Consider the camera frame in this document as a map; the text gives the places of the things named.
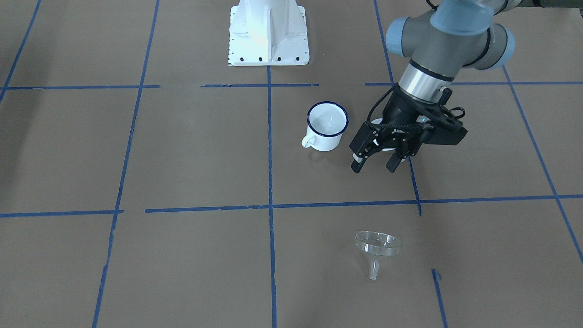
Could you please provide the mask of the clear plastic funnel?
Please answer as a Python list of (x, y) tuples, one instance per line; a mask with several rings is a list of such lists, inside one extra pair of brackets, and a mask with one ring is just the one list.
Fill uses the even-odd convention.
[(363, 252), (370, 264), (368, 278), (377, 280), (382, 259), (394, 257), (401, 253), (402, 241), (392, 235), (374, 231), (360, 231), (354, 235), (355, 245)]

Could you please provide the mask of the white round mug lid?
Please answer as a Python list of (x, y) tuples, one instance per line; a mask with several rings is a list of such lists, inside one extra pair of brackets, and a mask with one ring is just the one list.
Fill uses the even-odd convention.
[[(372, 122), (373, 124), (381, 124), (381, 122), (382, 122), (382, 118), (377, 118), (377, 119), (375, 119), (375, 120), (371, 120), (371, 122)], [(387, 151), (395, 151), (395, 148), (383, 148), (383, 149), (382, 149), (382, 151), (383, 151), (383, 152), (387, 152)]]

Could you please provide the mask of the white enamel mug blue rim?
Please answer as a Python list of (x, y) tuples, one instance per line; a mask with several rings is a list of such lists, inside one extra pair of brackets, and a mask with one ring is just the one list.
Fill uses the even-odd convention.
[(335, 149), (348, 128), (348, 113), (337, 102), (322, 101), (307, 112), (307, 131), (302, 147), (327, 152)]

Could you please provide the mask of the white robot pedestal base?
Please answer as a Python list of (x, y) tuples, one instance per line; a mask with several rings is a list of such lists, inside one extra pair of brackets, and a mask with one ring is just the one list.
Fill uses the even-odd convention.
[(295, 0), (240, 0), (230, 9), (228, 65), (310, 62), (306, 9)]

